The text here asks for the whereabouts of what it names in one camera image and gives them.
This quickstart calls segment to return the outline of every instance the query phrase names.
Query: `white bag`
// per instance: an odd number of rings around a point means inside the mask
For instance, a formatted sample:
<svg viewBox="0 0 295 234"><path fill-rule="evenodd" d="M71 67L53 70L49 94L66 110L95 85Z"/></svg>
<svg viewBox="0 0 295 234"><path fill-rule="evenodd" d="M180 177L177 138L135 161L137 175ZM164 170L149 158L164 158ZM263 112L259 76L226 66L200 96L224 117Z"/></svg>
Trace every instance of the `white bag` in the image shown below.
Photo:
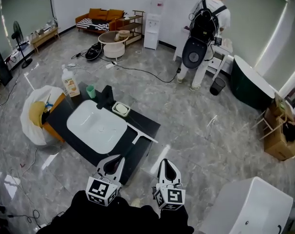
<svg viewBox="0 0 295 234"><path fill-rule="evenodd" d="M61 88L46 85L40 89L34 90L24 103L22 114L20 116L22 131L37 146L47 146L47 144L55 142L55 138L44 128L40 128L31 122L29 117L30 107L32 103L36 101L46 102L49 94L50 97L48 102L54 104L62 93L63 90Z"/></svg>

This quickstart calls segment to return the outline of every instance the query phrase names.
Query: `black monitor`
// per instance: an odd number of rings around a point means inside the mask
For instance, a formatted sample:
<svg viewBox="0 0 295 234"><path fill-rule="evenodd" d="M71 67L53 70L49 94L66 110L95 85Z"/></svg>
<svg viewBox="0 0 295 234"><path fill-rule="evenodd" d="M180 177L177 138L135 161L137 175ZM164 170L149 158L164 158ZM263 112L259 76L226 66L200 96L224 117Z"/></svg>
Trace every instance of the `black monitor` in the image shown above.
<svg viewBox="0 0 295 234"><path fill-rule="evenodd" d="M12 75L0 54L0 82L6 86L11 79Z"/></svg>

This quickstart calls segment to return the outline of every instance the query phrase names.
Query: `shoe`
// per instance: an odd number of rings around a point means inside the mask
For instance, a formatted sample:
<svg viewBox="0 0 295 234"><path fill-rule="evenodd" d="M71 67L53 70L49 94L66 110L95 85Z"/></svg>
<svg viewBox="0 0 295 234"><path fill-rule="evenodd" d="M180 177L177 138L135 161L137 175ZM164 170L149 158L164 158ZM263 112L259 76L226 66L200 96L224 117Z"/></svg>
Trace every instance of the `shoe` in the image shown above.
<svg viewBox="0 0 295 234"><path fill-rule="evenodd" d="M177 78L177 82L178 82L178 83L181 84L181 83L183 82L183 79L179 79L177 76L176 76L176 78Z"/></svg>
<svg viewBox="0 0 295 234"><path fill-rule="evenodd" d="M140 207L141 207L141 199L136 198L136 199L130 204L130 206L140 208Z"/></svg>
<svg viewBox="0 0 295 234"><path fill-rule="evenodd" d="M197 91L197 90L199 90L200 87L201 87L201 86L198 86L198 87L190 86L190 90L191 90L191 91Z"/></svg>

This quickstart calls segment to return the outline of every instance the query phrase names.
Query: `round coffee table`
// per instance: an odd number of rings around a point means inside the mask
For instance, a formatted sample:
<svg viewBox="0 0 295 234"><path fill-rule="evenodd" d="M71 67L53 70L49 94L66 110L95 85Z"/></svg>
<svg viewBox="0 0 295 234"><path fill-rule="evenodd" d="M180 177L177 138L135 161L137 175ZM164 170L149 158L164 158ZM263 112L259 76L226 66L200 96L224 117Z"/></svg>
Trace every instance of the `round coffee table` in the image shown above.
<svg viewBox="0 0 295 234"><path fill-rule="evenodd" d="M118 58L125 53L124 42L128 40L127 37L124 40L115 41L115 36L119 31L108 31L101 34L98 38L99 42L104 44L104 55L108 58Z"/></svg>

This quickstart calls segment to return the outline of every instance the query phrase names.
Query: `black fan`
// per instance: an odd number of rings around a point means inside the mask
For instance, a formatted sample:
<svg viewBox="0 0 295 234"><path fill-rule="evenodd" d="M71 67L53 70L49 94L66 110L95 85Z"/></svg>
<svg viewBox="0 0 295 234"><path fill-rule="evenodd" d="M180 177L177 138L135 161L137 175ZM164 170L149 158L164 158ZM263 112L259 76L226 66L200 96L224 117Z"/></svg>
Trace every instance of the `black fan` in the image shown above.
<svg viewBox="0 0 295 234"><path fill-rule="evenodd" d="M20 29L20 25L17 21L14 21L14 23L13 23L13 34L12 34L11 38L16 39L17 44L19 46L19 50L21 51L21 54L22 54L23 60L24 60L24 63L22 63L22 68L26 68L28 65L31 64L31 62L33 60L32 60L32 58L26 59L23 52L22 52L20 43L21 42L23 43L24 38L23 38L22 31Z"/></svg>

